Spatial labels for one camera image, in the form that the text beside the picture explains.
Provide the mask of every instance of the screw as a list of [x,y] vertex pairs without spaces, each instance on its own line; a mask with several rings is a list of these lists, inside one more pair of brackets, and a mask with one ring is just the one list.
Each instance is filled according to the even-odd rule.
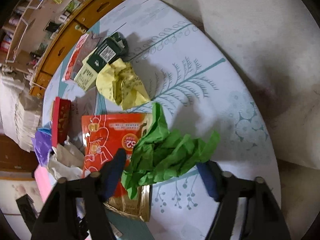
[[58,179],[58,183],[63,184],[67,182],[67,178],[66,177],[61,177],[60,179]]
[[256,182],[258,182],[259,184],[263,184],[264,183],[264,178],[256,177]]
[[92,178],[97,178],[97,177],[100,176],[100,172],[94,171],[94,172],[92,172],[92,173],[90,174],[90,176],[91,176]]
[[222,172],[222,176],[226,177],[226,178],[231,178],[232,177],[232,173],[230,171],[223,171]]

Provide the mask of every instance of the purple plastic wrapper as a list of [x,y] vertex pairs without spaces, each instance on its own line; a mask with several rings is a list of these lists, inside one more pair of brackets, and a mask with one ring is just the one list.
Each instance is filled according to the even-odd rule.
[[51,135],[37,130],[35,138],[31,138],[31,141],[40,166],[48,165],[52,151]]

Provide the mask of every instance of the crumpled yellow paper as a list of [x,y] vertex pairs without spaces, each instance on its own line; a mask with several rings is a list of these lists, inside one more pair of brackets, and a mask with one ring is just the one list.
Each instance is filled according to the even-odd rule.
[[140,78],[135,74],[130,62],[121,58],[107,64],[99,72],[96,86],[100,94],[127,110],[150,101]]

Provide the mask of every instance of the patterned tablecloth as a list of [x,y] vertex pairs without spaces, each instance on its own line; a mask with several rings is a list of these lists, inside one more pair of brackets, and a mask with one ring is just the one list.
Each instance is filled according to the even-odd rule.
[[[246,86],[219,49],[185,17],[159,0],[127,0],[93,26],[101,35],[121,32],[130,61],[150,98],[162,104],[170,128],[208,139],[212,130],[221,142],[212,156],[223,170],[243,179],[265,178],[281,203],[280,180],[265,123]],[[119,112],[93,88],[87,93],[61,82],[70,52],[44,96],[43,123],[49,121],[56,96],[72,103],[70,135],[81,148],[81,116]],[[151,103],[129,112],[150,112]],[[204,239],[218,204],[210,198],[196,168],[153,186],[151,220],[128,222],[110,213],[122,239]],[[239,201],[232,239],[238,239],[244,200]]]

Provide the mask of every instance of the drawer handle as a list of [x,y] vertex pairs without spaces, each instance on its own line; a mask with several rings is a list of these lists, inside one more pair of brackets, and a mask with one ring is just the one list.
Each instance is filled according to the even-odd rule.
[[107,7],[109,4],[110,4],[109,2],[106,2],[106,3],[102,4],[102,5],[98,8],[97,12],[101,12],[101,11],[102,11],[105,7]]
[[64,52],[64,49],[65,49],[65,48],[66,48],[66,47],[63,47],[62,49],[59,50],[58,56],[61,56],[61,54]]

